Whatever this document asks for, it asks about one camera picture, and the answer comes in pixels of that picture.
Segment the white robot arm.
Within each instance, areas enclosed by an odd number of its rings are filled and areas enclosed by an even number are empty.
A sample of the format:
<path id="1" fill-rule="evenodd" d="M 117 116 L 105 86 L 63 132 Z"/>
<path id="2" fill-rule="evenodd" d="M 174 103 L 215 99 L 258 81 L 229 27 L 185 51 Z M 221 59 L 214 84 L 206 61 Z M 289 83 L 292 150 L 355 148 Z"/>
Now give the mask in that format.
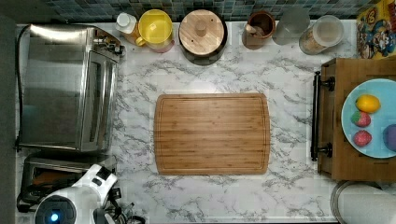
<path id="1" fill-rule="evenodd" d="M 133 203 L 119 206 L 120 198 L 116 175 L 94 164 L 82 173 L 39 173 L 21 189 L 17 209 L 32 212 L 34 224 L 146 224 Z"/>

